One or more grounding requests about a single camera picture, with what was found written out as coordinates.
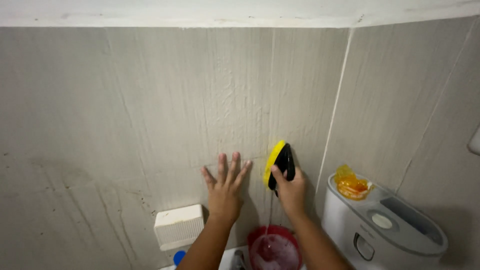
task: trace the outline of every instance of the right hand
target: right hand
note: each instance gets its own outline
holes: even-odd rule
[[[285,179],[287,171],[282,175],[282,172],[276,165],[273,165],[270,171],[276,180],[278,198],[290,221],[297,216],[305,215],[304,200],[306,180],[305,177],[303,177],[301,169],[295,167],[295,177],[292,181],[287,181]]]

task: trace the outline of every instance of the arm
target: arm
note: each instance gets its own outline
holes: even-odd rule
[[[280,203],[297,233],[307,269],[353,270],[325,232],[305,213],[305,178],[300,168],[295,168],[295,178],[291,182],[277,166],[272,166],[271,171],[278,185]]]
[[[181,260],[177,270],[214,270],[220,265],[228,235],[240,215],[243,204],[239,196],[240,185],[252,165],[250,160],[247,161],[237,176],[240,153],[233,153],[232,164],[227,173],[226,163],[226,155],[220,154],[216,180],[206,167],[201,168],[208,187],[210,215],[204,229]]]

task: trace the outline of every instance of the left hand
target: left hand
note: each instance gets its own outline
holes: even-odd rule
[[[227,166],[227,156],[224,153],[218,155],[218,176],[216,179],[213,178],[205,166],[201,168],[208,186],[209,221],[221,222],[231,227],[238,219],[243,204],[239,195],[240,185],[252,166],[252,161],[248,160],[237,175],[239,163],[239,152],[233,153],[230,169]]]

